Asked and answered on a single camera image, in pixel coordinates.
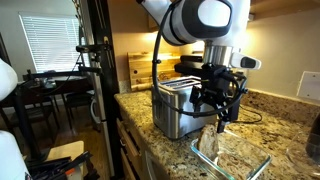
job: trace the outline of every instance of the wooden cutting board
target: wooden cutting board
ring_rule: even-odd
[[[153,52],[128,53],[131,90],[139,91],[151,88],[152,85]],[[164,81],[180,77],[174,71],[174,65],[180,63],[180,55],[175,53],[161,53],[158,55],[158,80]]]

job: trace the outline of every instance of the toaster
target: toaster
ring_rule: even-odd
[[[180,77],[175,80],[160,82],[158,84],[160,93],[166,101],[176,108],[184,111],[194,112],[193,104],[189,102],[189,97],[193,86],[201,86],[200,78],[194,76]],[[152,115],[153,123],[169,139],[179,139],[184,135],[202,128],[208,123],[214,123],[217,116],[207,116],[194,118],[178,113],[166,106],[155,93],[154,86],[152,92]],[[211,111],[213,108],[203,104],[200,112]]]

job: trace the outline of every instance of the window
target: window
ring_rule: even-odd
[[[78,20],[72,16],[19,14],[36,71],[71,71],[79,57],[75,50],[79,44]]]

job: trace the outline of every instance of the dining chair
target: dining chair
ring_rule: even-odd
[[[69,80],[56,80],[57,92],[61,94],[70,129],[72,129],[73,113],[72,108],[88,106],[92,102],[93,94],[88,91],[93,90],[93,86],[87,78],[77,78]]]
[[[55,136],[54,136],[54,133],[52,132],[52,126],[49,122],[51,114],[53,115],[55,124],[58,129],[60,128],[60,125],[59,125],[52,101],[48,102],[45,96],[36,94],[36,92],[41,92],[40,90],[41,88],[32,88],[32,91],[27,89],[23,90],[21,99],[23,104],[25,105],[25,110],[26,110],[29,122],[33,124],[33,123],[45,121],[48,128],[48,132],[50,133],[51,139],[54,142]],[[14,103],[10,97],[5,99],[5,101],[0,102],[0,109],[1,109],[0,114],[9,132],[15,135],[13,128],[19,127],[18,115],[16,112],[14,112],[11,115],[11,118],[8,118],[8,116],[3,111],[4,107],[14,107]]]

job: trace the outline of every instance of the wall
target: wall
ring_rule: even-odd
[[[153,51],[156,33],[149,32],[147,12],[136,1],[108,0],[108,5],[118,80],[127,81],[130,79],[127,53]],[[160,52],[179,52],[179,48],[163,40]]]
[[[309,101],[296,94],[303,71],[320,72],[319,17],[317,9],[250,22],[243,52],[262,67],[249,72],[248,87]]]
[[[27,69],[36,70],[19,18],[20,11],[71,16],[76,11],[71,0],[0,0],[0,32],[12,67],[22,80]]]

